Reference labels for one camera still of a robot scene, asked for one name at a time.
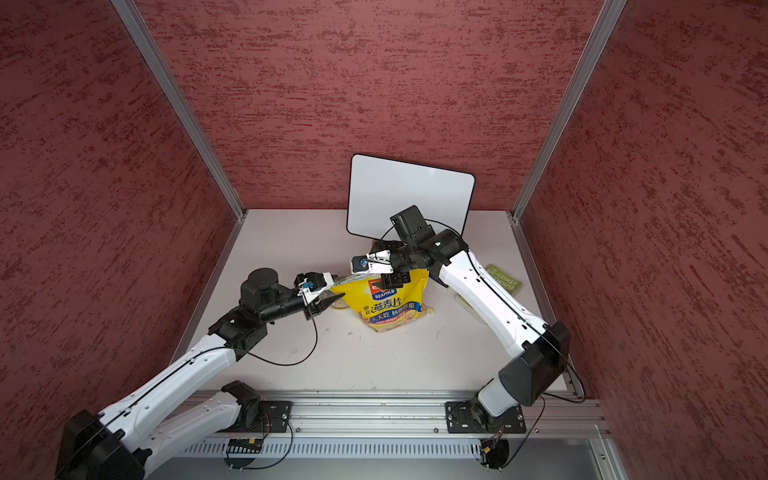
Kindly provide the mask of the yellow oats bag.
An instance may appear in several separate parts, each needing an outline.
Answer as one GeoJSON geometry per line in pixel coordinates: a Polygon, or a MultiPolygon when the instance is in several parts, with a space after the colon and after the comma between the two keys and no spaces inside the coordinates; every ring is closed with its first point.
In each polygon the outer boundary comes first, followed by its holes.
{"type": "Polygon", "coordinates": [[[426,270],[410,272],[411,282],[402,288],[380,288],[380,276],[352,277],[337,281],[331,290],[344,293],[350,310],[375,332],[385,332],[424,317],[431,310],[424,304],[429,275],[426,270]]]}

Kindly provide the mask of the patterned breakfast bowl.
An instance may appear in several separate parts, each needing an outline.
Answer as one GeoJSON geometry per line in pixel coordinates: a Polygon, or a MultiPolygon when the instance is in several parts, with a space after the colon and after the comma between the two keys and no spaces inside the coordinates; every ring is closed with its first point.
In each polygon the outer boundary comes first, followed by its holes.
{"type": "Polygon", "coordinates": [[[333,309],[344,310],[349,308],[349,304],[344,299],[344,294],[333,294],[330,299],[332,300],[330,307],[333,309]]]}

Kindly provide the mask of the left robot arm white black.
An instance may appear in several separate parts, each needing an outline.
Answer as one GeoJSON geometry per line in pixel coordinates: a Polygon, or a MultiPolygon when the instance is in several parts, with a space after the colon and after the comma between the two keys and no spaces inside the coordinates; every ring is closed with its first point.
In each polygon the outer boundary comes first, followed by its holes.
{"type": "Polygon", "coordinates": [[[268,433],[287,416],[262,407],[261,396],[242,381],[226,384],[185,413],[173,411],[218,373],[246,356],[269,324],[301,312],[308,320],[339,295],[335,277],[309,272],[291,288],[270,268],[252,271],[238,304],[217,320],[197,344],[123,399],[94,414],[82,410],[65,425],[56,466],[58,479],[144,479],[188,446],[222,431],[268,433]]]}

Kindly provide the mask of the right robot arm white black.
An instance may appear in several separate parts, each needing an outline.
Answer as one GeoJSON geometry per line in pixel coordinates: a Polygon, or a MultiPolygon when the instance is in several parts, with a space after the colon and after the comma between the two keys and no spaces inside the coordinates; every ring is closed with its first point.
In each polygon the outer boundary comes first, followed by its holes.
{"type": "Polygon", "coordinates": [[[531,406],[568,367],[570,331],[548,324],[522,306],[481,266],[463,237],[437,232],[412,205],[390,218],[400,246],[385,255],[388,273],[424,269],[452,289],[501,342],[510,361],[474,396],[474,412],[495,419],[531,406]]]}

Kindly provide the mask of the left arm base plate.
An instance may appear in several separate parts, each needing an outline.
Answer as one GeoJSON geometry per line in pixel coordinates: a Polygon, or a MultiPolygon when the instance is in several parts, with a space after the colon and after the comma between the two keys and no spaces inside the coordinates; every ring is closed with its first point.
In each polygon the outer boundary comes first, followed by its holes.
{"type": "Polygon", "coordinates": [[[231,432],[262,434],[286,433],[293,403],[290,401],[250,401],[240,409],[231,432]]]}

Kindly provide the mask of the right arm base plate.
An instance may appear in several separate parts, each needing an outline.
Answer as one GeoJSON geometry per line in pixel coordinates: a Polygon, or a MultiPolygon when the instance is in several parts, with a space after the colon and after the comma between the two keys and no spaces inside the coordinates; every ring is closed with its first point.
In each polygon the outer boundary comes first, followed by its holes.
{"type": "Polygon", "coordinates": [[[493,416],[475,399],[449,401],[444,404],[447,430],[450,434],[523,434],[527,431],[519,406],[493,416]]]}

